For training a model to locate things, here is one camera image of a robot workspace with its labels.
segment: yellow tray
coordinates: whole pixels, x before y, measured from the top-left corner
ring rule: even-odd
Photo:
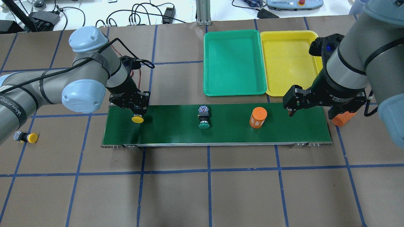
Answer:
[[[261,32],[268,95],[284,96],[294,84],[311,86],[323,68],[321,57],[309,54],[317,37],[313,31]]]

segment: green tray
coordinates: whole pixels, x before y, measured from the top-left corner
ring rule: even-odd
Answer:
[[[258,106],[267,110],[268,117],[261,128],[254,129],[249,119]],[[303,109],[289,117],[282,103],[208,105],[208,129],[198,127],[198,107],[149,106],[142,124],[131,121],[130,110],[110,107],[102,147],[331,143],[321,107]]]
[[[266,90],[257,30],[205,34],[204,93],[207,96],[262,95]]]

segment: orange object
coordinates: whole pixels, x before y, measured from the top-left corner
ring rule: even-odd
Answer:
[[[260,128],[267,118],[267,111],[262,107],[256,107],[252,111],[250,125],[253,128]]]
[[[343,126],[345,123],[347,123],[355,114],[355,113],[350,113],[350,112],[345,112],[345,113],[340,113],[338,114],[333,120],[332,122],[336,125],[336,126]]]

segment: plaid cloth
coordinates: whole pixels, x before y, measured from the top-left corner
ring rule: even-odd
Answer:
[[[262,0],[243,0],[250,7],[262,7]]]

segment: green conveyor belt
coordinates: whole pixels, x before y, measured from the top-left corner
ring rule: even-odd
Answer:
[[[264,125],[254,129],[249,124],[255,107],[268,112]],[[253,145],[331,143],[322,107],[298,111],[288,116],[282,103],[208,105],[211,114],[208,129],[200,129],[199,105],[149,106],[145,121],[131,121],[133,113],[117,106],[109,108],[102,147],[116,145]]]

